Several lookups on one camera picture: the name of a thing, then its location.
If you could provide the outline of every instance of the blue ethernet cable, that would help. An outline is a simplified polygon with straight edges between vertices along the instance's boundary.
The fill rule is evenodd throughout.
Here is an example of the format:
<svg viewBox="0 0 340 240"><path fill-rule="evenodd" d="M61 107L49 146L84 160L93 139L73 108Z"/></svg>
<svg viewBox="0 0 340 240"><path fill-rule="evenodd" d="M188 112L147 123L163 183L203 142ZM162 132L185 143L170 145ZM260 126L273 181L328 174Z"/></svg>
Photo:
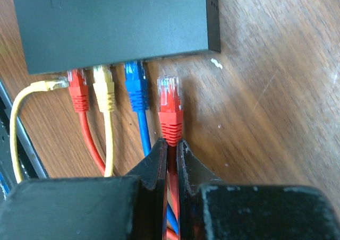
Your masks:
<svg viewBox="0 0 340 240"><path fill-rule="evenodd" d="M170 225L172 226L172 228L174 229L175 233L178 235L179 234L179 225L177 223L174 211L172 210L169 202L166 205L166 218L168 219Z"/></svg>
<svg viewBox="0 0 340 240"><path fill-rule="evenodd" d="M132 111L137 113L139 132L142 140L143 152L146 157L151 150L149 128L146 110L149 109L148 80L141 61L130 61L124 64L125 87L129 93ZM167 219L176 234L179 233L178 223L169 203L167 204Z"/></svg>

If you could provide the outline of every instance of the white speck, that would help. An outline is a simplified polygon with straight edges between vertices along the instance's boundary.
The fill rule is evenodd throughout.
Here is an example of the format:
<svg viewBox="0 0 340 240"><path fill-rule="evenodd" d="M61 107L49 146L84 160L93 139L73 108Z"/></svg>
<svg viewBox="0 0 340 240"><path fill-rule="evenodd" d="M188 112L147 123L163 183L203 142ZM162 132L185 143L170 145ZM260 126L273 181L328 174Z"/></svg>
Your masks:
<svg viewBox="0 0 340 240"><path fill-rule="evenodd" d="M336 74L333 77L333 85L331 86L331 89L334 89L335 82L336 82L337 79L338 79L338 73L336 72Z"/></svg>
<svg viewBox="0 0 340 240"><path fill-rule="evenodd" d="M217 61L217 59L212 58L210 60L217 68L223 69L223 66Z"/></svg>
<svg viewBox="0 0 340 240"><path fill-rule="evenodd" d="M242 208L242 209L239 209L239 214L242 214L243 212L251 213L251 210L250 210L249 208Z"/></svg>

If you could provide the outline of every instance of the wood grain surface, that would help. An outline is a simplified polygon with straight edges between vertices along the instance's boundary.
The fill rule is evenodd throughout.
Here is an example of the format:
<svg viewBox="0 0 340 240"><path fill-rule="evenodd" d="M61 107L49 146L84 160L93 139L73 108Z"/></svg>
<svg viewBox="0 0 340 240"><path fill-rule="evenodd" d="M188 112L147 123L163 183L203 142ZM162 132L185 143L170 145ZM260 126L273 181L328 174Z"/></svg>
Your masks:
<svg viewBox="0 0 340 240"><path fill-rule="evenodd" d="M160 136L157 77L178 75L184 137L230 183L307 184L340 214L340 1L219 0L222 53L148 64L151 142ZM29 76L12 0L0 0L0 72L10 97L47 76ZM114 112L115 174L143 157L121 66ZM105 151L91 88L91 130ZM51 177L99 176L67 90L27 99L21 119Z"/></svg>

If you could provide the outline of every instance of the transparent plastic plug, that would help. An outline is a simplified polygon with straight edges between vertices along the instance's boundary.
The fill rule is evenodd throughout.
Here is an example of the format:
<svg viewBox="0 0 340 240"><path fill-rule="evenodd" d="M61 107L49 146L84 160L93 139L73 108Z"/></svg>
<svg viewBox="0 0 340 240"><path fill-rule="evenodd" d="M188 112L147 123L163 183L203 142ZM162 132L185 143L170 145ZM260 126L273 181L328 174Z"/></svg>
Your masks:
<svg viewBox="0 0 340 240"><path fill-rule="evenodd" d="M79 87L79 86L87 85L86 77L85 77L83 69L68 70L67 78L70 82L71 87Z"/></svg>
<svg viewBox="0 0 340 240"><path fill-rule="evenodd" d="M178 83L177 76L165 75L157 79L160 112L174 113L182 110Z"/></svg>
<svg viewBox="0 0 340 240"><path fill-rule="evenodd" d="M95 79L95 82L112 82L112 73L109 66L94 66L93 72L93 78Z"/></svg>
<svg viewBox="0 0 340 240"><path fill-rule="evenodd" d="M70 86L66 77L62 76L54 80L46 81L46 86L49 90L67 88Z"/></svg>
<svg viewBox="0 0 340 240"><path fill-rule="evenodd" d="M125 79L130 80L146 80L145 69L141 61L130 61L124 64Z"/></svg>

